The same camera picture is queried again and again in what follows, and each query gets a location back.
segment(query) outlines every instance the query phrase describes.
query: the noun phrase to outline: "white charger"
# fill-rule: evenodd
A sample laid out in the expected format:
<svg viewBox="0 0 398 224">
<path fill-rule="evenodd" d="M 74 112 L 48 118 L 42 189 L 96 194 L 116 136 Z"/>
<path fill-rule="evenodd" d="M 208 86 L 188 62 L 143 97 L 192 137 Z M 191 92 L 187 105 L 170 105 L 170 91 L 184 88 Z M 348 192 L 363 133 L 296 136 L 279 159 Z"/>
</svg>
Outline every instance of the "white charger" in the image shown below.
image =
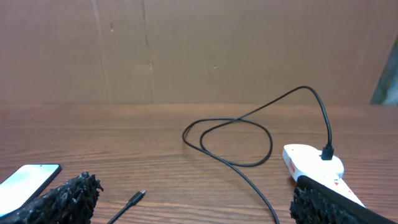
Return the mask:
<svg viewBox="0 0 398 224">
<path fill-rule="evenodd" d="M 331 160 L 322 160 L 321 154 L 321 150 L 312 146 L 288 144 L 284 146 L 282 157 L 294 181 L 297 181 L 301 175 L 306 175 L 364 207 L 359 198 L 343 181 L 342 161 L 337 156 L 333 156 Z"/>
</svg>

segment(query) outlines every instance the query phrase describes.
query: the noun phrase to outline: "brown cardboard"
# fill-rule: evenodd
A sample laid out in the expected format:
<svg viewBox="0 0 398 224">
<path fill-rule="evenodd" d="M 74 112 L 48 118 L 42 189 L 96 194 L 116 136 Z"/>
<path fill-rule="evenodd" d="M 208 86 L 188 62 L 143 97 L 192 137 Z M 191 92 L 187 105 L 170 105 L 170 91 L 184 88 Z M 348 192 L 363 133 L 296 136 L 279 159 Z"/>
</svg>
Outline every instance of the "brown cardboard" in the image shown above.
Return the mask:
<svg viewBox="0 0 398 224">
<path fill-rule="evenodd" d="M 368 104 L 398 1 L 0 1 L 0 102 Z M 297 93 L 283 103 L 315 103 Z"/>
<path fill-rule="evenodd" d="M 0 1 L 0 101 L 106 102 L 90 1 Z"/>
<path fill-rule="evenodd" d="M 397 1 L 145 3 L 160 103 L 369 103 L 398 30 Z"/>
</svg>

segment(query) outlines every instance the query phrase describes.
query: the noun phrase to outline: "table surface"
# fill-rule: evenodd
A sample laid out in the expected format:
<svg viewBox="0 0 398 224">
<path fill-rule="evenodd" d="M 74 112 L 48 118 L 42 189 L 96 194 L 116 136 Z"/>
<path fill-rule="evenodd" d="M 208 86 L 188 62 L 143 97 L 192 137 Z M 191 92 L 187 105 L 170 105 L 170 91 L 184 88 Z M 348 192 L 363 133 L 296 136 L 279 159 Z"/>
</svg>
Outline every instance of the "table surface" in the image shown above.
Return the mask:
<svg viewBox="0 0 398 224">
<path fill-rule="evenodd" d="M 260 197 L 224 164 L 184 145 L 181 133 L 201 118 L 237 117 L 258 105 L 0 105 L 0 181 L 24 164 L 59 163 L 46 191 L 83 171 L 101 192 L 93 223 L 106 223 L 131 195 L 147 195 L 117 223 L 272 223 Z M 327 106 L 344 180 L 371 210 L 398 222 L 398 108 Z M 249 117 L 269 129 L 271 158 L 241 170 L 259 187 L 281 223 L 294 223 L 294 181 L 282 160 L 285 144 L 321 149 L 326 129 L 317 106 L 270 106 Z M 198 143 L 199 124 L 189 140 Z M 208 149 L 239 162 L 264 157 L 269 140 L 237 123 L 210 133 Z"/>
</svg>

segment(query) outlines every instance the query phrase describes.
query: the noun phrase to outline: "cable connector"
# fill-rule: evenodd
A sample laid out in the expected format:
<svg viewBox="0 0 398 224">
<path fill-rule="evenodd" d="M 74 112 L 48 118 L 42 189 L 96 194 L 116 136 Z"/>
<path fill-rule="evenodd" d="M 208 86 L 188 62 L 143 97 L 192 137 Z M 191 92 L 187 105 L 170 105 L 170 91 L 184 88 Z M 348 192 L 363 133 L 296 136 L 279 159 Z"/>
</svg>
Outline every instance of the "cable connector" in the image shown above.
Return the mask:
<svg viewBox="0 0 398 224">
<path fill-rule="evenodd" d="M 327 144 L 322 150 L 321 159 L 322 160 L 331 160 L 331 158 L 333 157 L 334 151 L 335 151 L 335 149 L 331 145 Z"/>
<path fill-rule="evenodd" d="M 129 206 L 136 205 L 136 203 L 138 203 L 144 197 L 145 193 L 146 193 L 145 190 L 138 191 L 134 196 L 132 196 L 130 198 L 130 200 L 127 203 L 127 205 L 129 205 Z"/>
</svg>

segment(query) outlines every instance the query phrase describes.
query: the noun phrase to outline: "phone screen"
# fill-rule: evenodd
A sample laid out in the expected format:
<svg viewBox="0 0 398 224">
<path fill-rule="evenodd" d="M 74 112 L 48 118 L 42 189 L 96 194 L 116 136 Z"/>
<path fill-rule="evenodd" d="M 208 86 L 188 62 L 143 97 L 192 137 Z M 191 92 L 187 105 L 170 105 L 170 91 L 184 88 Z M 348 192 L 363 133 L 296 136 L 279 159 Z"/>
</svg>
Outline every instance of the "phone screen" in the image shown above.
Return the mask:
<svg viewBox="0 0 398 224">
<path fill-rule="evenodd" d="M 59 164 L 24 165 L 15 171 L 0 184 L 0 217 L 17 210 L 32 196 L 36 197 L 51 181 L 49 178 L 54 178 L 59 171 Z"/>
</svg>

